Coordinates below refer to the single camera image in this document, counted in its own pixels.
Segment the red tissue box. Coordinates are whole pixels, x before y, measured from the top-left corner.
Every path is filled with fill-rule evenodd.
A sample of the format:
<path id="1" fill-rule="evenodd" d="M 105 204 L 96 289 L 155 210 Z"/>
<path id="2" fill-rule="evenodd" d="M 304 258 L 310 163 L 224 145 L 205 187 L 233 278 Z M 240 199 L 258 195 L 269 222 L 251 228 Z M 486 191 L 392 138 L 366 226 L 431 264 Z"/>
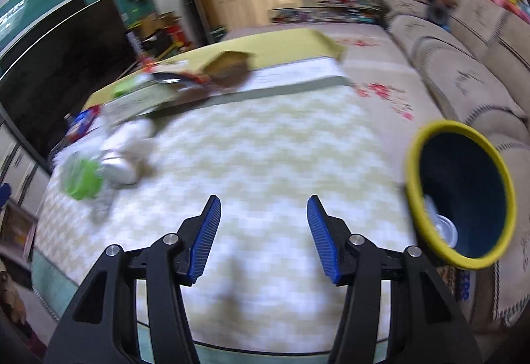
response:
<path id="1" fill-rule="evenodd" d="M 101 107 L 99 105 L 89 107 L 79 113 L 68 126 L 65 139 L 68 143 L 73 143 L 84 137 L 94 120 L 100 115 Z"/>

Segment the black tower fan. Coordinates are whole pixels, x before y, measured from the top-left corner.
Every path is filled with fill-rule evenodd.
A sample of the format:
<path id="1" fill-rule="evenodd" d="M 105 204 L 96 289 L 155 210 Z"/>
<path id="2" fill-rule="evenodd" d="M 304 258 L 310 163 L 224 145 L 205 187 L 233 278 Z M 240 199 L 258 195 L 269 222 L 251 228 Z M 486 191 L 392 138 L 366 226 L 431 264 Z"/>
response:
<path id="1" fill-rule="evenodd" d="M 213 44 L 213 36 L 200 0 L 182 0 L 184 14 L 189 21 L 191 33 L 199 46 Z"/>

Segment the yellow rimmed dark trash bin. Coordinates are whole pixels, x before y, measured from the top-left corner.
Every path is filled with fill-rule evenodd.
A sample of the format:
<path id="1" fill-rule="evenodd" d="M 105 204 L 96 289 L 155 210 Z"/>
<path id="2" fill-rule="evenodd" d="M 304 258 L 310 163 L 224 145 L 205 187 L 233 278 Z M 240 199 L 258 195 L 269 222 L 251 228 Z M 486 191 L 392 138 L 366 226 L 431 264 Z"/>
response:
<path id="1" fill-rule="evenodd" d="M 472 127 L 451 120 L 423 126 L 405 158 L 405 193 L 420 248 L 441 264 L 477 271 L 506 252 L 516 228 L 515 188 L 499 151 Z M 425 195 L 455 224 L 455 248 L 430 222 Z"/>

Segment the black television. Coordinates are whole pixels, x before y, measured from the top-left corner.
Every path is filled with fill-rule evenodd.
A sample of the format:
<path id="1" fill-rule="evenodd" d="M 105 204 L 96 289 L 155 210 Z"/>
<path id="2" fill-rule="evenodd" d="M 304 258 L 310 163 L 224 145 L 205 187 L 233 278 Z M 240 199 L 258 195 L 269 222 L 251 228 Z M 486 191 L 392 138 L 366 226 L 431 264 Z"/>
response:
<path id="1" fill-rule="evenodd" d="M 95 91 L 120 77 L 135 52 L 114 0 L 98 0 L 48 30 L 1 76 L 1 113 L 43 167 Z"/>

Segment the beige sofa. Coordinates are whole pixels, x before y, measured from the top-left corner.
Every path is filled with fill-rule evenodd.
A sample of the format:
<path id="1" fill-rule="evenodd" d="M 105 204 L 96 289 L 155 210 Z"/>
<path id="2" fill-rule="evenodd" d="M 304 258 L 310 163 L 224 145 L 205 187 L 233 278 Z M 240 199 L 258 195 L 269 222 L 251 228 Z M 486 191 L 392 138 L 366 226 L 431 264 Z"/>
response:
<path id="1" fill-rule="evenodd" d="M 507 251 L 472 276 L 464 308 L 479 330 L 511 327 L 529 310 L 529 25 L 491 0 L 458 0 L 448 29 L 428 6 L 383 0 L 394 41 L 443 116 L 471 126 L 501 153 L 516 194 Z"/>

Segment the white green paper box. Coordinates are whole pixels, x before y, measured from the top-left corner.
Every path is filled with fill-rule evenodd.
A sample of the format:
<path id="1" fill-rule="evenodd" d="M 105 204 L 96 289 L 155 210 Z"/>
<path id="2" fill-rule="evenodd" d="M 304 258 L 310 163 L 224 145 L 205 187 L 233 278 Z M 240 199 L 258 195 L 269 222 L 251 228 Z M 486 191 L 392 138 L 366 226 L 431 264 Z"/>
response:
<path id="1" fill-rule="evenodd" d="M 154 84 L 115 98 L 101 107 L 101 116 L 109 123 L 129 120 L 160 106 L 180 100 L 197 88 L 183 85 Z"/>

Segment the green lidded clear container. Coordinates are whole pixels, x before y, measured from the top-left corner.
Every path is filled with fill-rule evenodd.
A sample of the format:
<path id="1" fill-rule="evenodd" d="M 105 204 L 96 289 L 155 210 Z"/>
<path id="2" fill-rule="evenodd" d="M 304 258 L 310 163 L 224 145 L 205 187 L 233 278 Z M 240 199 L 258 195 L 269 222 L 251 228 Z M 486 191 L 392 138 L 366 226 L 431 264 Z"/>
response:
<path id="1" fill-rule="evenodd" d="M 95 159 L 72 154 L 60 174 L 61 190 L 76 201 L 95 199 L 101 192 L 103 178 Z"/>

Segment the brown plastic tray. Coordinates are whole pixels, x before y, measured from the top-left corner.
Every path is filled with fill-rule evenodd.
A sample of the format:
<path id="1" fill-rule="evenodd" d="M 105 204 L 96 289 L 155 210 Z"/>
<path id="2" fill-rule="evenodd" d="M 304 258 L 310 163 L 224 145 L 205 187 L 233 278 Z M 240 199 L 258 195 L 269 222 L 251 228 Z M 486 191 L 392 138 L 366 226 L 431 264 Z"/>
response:
<path id="1" fill-rule="evenodd" d="M 240 51 L 225 51 L 206 64 L 202 73 L 220 89 L 236 89 L 248 79 L 251 55 Z"/>

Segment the patterned tablecloth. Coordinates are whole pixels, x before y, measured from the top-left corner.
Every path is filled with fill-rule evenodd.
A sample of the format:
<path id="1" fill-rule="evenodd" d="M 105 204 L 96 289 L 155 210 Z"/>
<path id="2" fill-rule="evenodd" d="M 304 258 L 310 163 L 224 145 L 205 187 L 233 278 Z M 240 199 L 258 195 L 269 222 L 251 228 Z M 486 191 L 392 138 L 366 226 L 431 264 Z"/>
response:
<path id="1" fill-rule="evenodd" d="M 204 363 L 324 363 L 345 292 L 325 276 L 306 220 L 312 195 L 376 245 L 415 241 L 380 135 L 333 61 L 259 72 L 261 89 L 213 98 L 165 118 L 139 183 L 106 218 L 51 178 L 32 283 L 61 316 L 107 245 L 151 245 L 199 214 L 222 215 L 206 270 L 183 292 Z"/>

